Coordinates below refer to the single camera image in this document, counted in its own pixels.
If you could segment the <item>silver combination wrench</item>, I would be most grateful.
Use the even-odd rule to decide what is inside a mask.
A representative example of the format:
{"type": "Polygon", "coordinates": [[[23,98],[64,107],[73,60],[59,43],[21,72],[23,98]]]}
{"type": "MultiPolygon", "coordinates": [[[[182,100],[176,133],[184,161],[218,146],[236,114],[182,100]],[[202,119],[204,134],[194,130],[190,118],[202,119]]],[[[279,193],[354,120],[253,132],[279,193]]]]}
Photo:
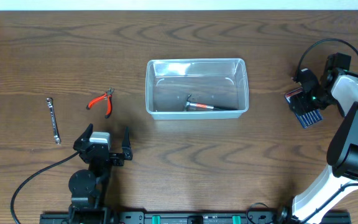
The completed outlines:
{"type": "Polygon", "coordinates": [[[54,112],[54,107],[53,107],[53,99],[46,98],[46,103],[50,110],[50,116],[51,116],[51,122],[52,122],[52,128],[53,128],[53,137],[54,137],[55,143],[57,145],[60,145],[62,143],[62,141],[60,139],[60,135],[59,135],[58,128],[57,128],[57,122],[56,122],[55,112],[54,112]]]}

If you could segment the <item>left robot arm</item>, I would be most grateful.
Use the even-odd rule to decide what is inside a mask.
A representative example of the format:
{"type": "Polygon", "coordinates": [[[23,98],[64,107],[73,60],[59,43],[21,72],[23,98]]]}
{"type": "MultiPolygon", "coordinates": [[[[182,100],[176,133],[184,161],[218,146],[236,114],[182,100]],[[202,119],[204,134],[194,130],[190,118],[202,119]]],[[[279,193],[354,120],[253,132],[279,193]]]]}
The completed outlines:
{"type": "Polygon", "coordinates": [[[119,223],[118,214],[104,204],[111,169],[131,161],[133,152],[129,129],[124,131],[122,152],[111,151],[111,137],[106,132],[94,132],[90,124],[73,144],[73,149],[87,169],[75,172],[69,180],[71,192],[68,223],[119,223]]]}

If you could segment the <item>blue precision screwdriver set case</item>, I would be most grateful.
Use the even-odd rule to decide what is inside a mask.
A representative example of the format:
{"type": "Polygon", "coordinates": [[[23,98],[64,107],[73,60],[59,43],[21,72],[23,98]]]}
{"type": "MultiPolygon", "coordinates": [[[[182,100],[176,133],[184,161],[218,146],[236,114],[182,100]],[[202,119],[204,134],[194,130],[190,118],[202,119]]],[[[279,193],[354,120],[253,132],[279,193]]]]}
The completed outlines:
{"type": "Polygon", "coordinates": [[[304,129],[323,120],[319,109],[306,101],[307,95],[302,87],[284,94],[284,97],[289,109],[295,114],[304,129]]]}

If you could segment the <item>claw hammer orange handle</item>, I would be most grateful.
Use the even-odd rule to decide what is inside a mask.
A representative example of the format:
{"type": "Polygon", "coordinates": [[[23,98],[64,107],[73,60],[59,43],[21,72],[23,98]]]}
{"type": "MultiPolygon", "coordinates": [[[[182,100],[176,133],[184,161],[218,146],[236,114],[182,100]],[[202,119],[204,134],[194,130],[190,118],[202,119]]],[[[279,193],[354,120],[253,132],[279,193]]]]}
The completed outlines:
{"type": "Polygon", "coordinates": [[[193,108],[194,110],[202,109],[206,111],[234,111],[236,108],[230,108],[230,107],[223,107],[223,106],[213,106],[213,105],[207,105],[203,103],[195,103],[190,101],[192,94],[189,94],[186,98],[186,103],[184,105],[183,110],[188,111],[190,108],[193,108]]]}

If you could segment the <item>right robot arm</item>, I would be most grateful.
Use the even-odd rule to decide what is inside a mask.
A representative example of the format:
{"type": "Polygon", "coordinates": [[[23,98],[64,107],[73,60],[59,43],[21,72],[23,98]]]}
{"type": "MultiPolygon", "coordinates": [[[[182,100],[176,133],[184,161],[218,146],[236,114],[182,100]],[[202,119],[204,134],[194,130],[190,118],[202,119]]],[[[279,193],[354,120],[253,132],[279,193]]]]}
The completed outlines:
{"type": "Polygon", "coordinates": [[[285,98],[304,128],[322,120],[320,111],[337,105],[343,121],[327,151],[327,164],[318,178],[278,220],[284,223],[321,223],[341,199],[358,190],[358,74],[350,72],[351,56],[329,55],[321,78],[304,68],[294,81],[300,88],[285,98]]]}

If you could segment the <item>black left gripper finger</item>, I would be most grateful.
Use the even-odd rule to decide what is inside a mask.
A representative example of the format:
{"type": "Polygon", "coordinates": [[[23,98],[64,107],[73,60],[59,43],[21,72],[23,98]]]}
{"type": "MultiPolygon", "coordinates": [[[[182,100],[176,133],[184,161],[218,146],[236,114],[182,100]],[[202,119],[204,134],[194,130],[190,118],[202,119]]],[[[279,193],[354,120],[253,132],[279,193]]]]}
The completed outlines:
{"type": "Polygon", "coordinates": [[[122,152],[124,154],[124,159],[131,161],[133,159],[133,152],[131,147],[131,142],[129,139],[129,128],[126,127],[124,131],[124,138],[122,140],[122,152]]]}
{"type": "Polygon", "coordinates": [[[73,149],[87,149],[90,144],[90,137],[93,133],[93,124],[90,123],[80,137],[74,142],[73,149]]]}

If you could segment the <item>red black handled pliers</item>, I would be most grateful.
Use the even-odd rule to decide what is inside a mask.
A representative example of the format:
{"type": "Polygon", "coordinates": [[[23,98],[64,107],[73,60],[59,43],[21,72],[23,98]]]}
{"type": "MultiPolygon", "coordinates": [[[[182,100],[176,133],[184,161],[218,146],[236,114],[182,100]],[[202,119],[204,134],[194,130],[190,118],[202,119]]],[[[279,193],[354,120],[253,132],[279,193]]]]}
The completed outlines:
{"type": "Polygon", "coordinates": [[[92,99],[87,105],[86,109],[90,110],[95,104],[99,103],[100,101],[106,100],[107,102],[107,110],[104,115],[106,119],[108,119],[112,113],[112,94],[114,93],[114,88],[109,88],[107,91],[104,92],[103,95],[98,96],[92,99]]]}

